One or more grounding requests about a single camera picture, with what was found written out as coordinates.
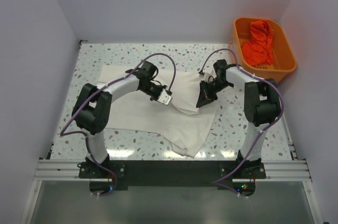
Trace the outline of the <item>white coca-cola t shirt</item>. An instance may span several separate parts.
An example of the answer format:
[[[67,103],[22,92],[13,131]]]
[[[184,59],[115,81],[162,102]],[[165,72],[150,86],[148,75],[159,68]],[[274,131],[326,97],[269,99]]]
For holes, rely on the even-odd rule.
[[[141,91],[131,92],[111,104],[106,127],[158,133],[172,143],[175,153],[195,157],[218,109],[216,103],[196,107],[200,81],[197,72],[178,71],[168,106],[150,101]]]

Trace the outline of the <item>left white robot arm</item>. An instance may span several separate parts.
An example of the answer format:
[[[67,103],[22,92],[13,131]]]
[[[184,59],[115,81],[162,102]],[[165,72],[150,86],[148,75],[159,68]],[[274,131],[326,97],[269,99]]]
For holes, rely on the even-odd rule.
[[[111,104],[119,98],[141,91],[151,101],[168,105],[172,99],[169,86],[155,83],[158,68],[150,62],[127,70],[118,79],[102,86],[85,84],[72,111],[72,118],[78,128],[86,134],[87,159],[92,163],[91,172],[98,178],[109,173],[109,164],[105,160],[109,154],[105,147],[104,129],[108,124]]]

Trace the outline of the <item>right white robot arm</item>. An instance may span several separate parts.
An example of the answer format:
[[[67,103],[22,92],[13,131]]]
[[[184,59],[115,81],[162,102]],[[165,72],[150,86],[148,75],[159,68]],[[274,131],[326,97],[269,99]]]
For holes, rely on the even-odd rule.
[[[273,79],[253,76],[236,64],[228,64],[224,59],[216,61],[213,68],[215,77],[205,76],[200,81],[196,108],[218,100],[217,94],[226,87],[237,86],[243,90],[243,111],[248,127],[243,146],[238,151],[239,162],[235,165],[235,171],[239,177],[247,178],[254,172],[251,162],[261,160],[262,145],[268,130],[282,115],[280,93]]]

